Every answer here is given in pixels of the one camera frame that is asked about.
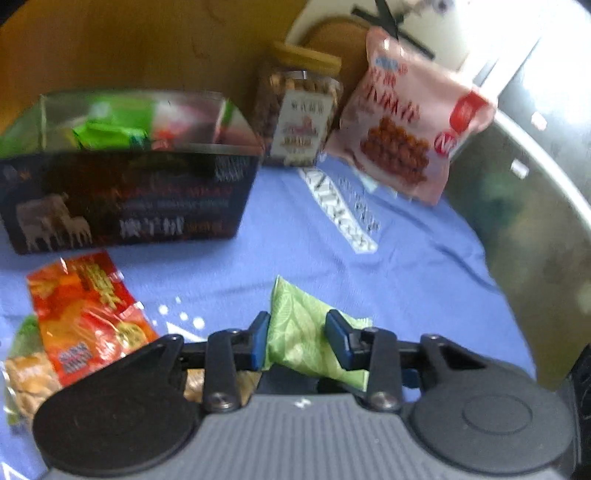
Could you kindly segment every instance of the blue cloth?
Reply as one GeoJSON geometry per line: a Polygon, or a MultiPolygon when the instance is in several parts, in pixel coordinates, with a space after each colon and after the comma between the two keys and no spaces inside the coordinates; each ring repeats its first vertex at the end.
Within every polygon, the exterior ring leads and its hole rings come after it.
{"type": "MultiPolygon", "coordinates": [[[[58,255],[19,257],[3,229],[0,236],[0,340],[6,347],[31,311],[25,275],[58,255]]],[[[353,317],[371,317],[400,339],[439,333],[535,374],[466,222],[444,199],[436,207],[410,201],[332,158],[311,170],[263,168],[232,240],[109,253],[159,333],[195,340],[247,327],[269,309],[281,275],[353,317]]],[[[3,421],[0,462],[28,479],[44,470],[30,435],[12,432],[3,421]]]]}

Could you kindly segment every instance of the gray ribbed surface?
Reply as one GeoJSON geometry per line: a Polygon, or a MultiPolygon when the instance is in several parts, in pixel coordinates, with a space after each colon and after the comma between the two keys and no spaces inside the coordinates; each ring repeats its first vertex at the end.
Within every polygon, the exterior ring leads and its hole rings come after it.
{"type": "MultiPolygon", "coordinates": [[[[47,480],[79,479],[51,471],[47,480]]],[[[209,416],[170,460],[124,480],[467,480],[425,453],[396,415],[372,413],[351,395],[256,395],[246,408],[209,416]]],[[[552,470],[523,480],[558,480],[552,470]]]]}

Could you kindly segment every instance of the jar lid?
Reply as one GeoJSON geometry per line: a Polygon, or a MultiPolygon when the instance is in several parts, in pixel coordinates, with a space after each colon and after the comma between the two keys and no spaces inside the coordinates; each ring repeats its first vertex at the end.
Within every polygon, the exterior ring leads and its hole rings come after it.
{"type": "Polygon", "coordinates": [[[340,57],[311,48],[273,42],[273,55],[283,65],[311,70],[322,75],[335,76],[340,72],[340,57]]]}

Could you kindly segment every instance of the metal bolt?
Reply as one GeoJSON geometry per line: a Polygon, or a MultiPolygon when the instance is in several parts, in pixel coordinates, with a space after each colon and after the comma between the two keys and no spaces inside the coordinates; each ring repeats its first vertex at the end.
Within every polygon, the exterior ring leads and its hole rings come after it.
{"type": "Polygon", "coordinates": [[[369,398],[369,404],[378,411],[400,410],[400,402],[386,392],[376,392],[369,398]]]}
{"type": "Polygon", "coordinates": [[[216,410],[227,410],[234,405],[228,395],[220,392],[209,395],[209,404],[216,410]]]}

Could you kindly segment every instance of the red circular logo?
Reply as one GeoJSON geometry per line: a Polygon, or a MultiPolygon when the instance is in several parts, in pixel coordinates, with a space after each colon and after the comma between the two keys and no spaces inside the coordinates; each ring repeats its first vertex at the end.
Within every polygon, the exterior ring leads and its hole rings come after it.
{"type": "Polygon", "coordinates": [[[449,155],[449,152],[452,151],[453,147],[457,144],[456,134],[453,132],[440,132],[435,137],[435,142],[433,142],[433,148],[435,151],[444,157],[449,155]]]}

